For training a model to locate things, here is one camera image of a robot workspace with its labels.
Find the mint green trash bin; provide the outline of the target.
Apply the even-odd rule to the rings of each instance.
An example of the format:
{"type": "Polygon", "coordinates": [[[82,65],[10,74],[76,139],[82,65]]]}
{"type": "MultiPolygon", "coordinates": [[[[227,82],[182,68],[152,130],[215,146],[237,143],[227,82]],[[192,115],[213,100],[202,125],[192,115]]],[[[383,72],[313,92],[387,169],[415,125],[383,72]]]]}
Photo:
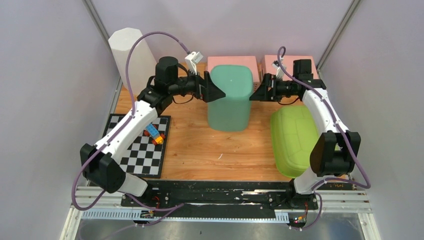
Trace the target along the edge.
{"type": "Polygon", "coordinates": [[[212,82],[225,97],[209,102],[207,121],[210,128],[221,132],[241,132],[249,124],[253,74],[242,65],[217,65],[210,71],[212,82]]]}

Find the pink perforated plastic basket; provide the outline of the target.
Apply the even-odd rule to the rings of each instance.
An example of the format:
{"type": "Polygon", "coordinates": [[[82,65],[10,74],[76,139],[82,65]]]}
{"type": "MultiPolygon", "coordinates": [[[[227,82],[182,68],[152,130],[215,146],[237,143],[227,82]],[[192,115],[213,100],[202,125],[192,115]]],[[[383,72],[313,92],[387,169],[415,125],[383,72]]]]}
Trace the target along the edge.
{"type": "Polygon", "coordinates": [[[214,67],[219,65],[238,65],[249,68],[252,73],[253,91],[255,92],[259,87],[261,77],[255,56],[209,56],[206,70],[211,72],[214,67]]]}

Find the large lime green tub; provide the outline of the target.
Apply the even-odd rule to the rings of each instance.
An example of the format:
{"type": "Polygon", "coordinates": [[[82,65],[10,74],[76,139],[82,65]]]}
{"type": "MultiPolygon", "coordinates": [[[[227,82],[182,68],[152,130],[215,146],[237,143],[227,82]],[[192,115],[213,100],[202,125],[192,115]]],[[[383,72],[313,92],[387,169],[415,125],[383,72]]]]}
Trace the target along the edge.
{"type": "Polygon", "coordinates": [[[288,178],[310,166],[310,154],[321,133],[304,105],[284,106],[270,118],[271,142],[277,170],[288,178]]]}

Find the white translucent bin liner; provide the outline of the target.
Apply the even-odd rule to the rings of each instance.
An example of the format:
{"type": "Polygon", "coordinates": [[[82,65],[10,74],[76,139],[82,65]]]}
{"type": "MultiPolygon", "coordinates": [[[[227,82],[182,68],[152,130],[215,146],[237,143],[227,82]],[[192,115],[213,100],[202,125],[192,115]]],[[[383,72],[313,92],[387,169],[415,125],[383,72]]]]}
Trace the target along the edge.
{"type": "MultiPolygon", "coordinates": [[[[117,69],[127,89],[126,63],[130,50],[134,43],[142,37],[142,32],[136,28],[126,27],[115,31],[108,39],[109,46],[117,69]]],[[[155,74],[157,62],[145,40],[142,40],[134,48],[128,67],[129,81],[133,95],[137,96],[147,86],[149,77],[155,74]]]]}

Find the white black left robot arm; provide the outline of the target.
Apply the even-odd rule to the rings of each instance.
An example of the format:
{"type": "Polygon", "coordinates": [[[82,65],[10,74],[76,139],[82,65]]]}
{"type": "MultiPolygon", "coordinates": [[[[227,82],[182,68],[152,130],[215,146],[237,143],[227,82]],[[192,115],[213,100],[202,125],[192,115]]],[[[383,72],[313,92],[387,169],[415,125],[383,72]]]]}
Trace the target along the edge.
{"type": "Polygon", "coordinates": [[[188,72],[179,77],[179,62],[175,57],[165,56],[155,66],[148,85],[138,95],[131,110],[118,124],[94,145],[84,144],[80,149],[82,174],[107,193],[121,192],[133,195],[140,206],[149,206],[153,193],[148,183],[125,172],[119,164],[139,134],[173,102],[176,95],[192,95],[206,103],[224,98],[226,94],[211,80],[205,71],[201,76],[188,72]]]}

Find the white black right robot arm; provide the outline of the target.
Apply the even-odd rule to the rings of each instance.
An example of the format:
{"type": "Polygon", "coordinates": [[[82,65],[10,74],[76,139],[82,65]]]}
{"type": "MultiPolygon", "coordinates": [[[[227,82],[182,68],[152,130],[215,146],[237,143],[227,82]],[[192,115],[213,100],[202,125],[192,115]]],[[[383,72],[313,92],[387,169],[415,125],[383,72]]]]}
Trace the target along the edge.
{"type": "Polygon", "coordinates": [[[286,204],[298,209],[314,200],[315,191],[327,182],[348,182],[342,176],[360,166],[357,155],[361,136],[350,131],[337,115],[323,80],[314,78],[310,59],[295,60],[292,74],[283,67],[281,58],[273,65],[276,74],[264,74],[250,100],[279,102],[284,97],[298,96],[311,113],[319,134],[309,155],[309,167],[290,181],[286,191],[286,204]]]}

